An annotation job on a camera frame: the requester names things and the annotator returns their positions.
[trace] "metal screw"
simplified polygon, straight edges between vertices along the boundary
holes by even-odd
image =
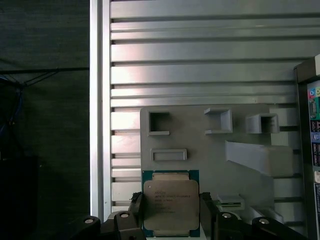
[[[264,218],[261,218],[259,220],[259,222],[262,223],[262,224],[269,224],[269,221],[267,219],[264,219]]]
[[[120,215],[120,217],[127,218],[127,217],[129,217],[129,214],[123,213],[123,214]]]
[[[84,221],[85,224],[91,224],[93,223],[94,221],[92,219],[87,219]]]
[[[225,219],[229,219],[229,218],[231,218],[231,214],[230,213],[224,213],[224,214],[222,214],[222,217],[224,217]]]

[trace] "gray wall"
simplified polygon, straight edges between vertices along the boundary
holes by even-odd
[[[0,1],[0,70],[89,65],[89,1]],[[19,81],[33,75],[16,75]],[[89,71],[59,73],[24,91],[17,132],[39,156],[43,239],[90,213]]]

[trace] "silver metal frame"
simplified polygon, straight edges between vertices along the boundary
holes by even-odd
[[[102,221],[112,206],[110,119],[110,1],[90,0],[90,214]]]

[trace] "slotted aluminum wall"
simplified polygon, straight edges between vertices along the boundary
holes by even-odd
[[[142,107],[268,104],[297,173],[274,179],[275,210],[303,231],[293,69],[320,53],[319,0],[91,0],[90,47],[92,213],[141,190]]]

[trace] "i/o port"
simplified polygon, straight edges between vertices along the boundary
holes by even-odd
[[[311,132],[316,132],[317,131],[317,122],[316,121],[310,121],[310,127],[311,127]]]
[[[314,99],[309,100],[309,114],[310,118],[315,119],[317,114],[317,105]]]
[[[318,147],[320,146],[320,144],[317,144],[317,143],[312,143],[312,153],[313,154],[318,154],[319,153],[319,149]]]
[[[313,155],[313,165],[319,166],[319,159],[318,159],[318,155],[316,154]]]

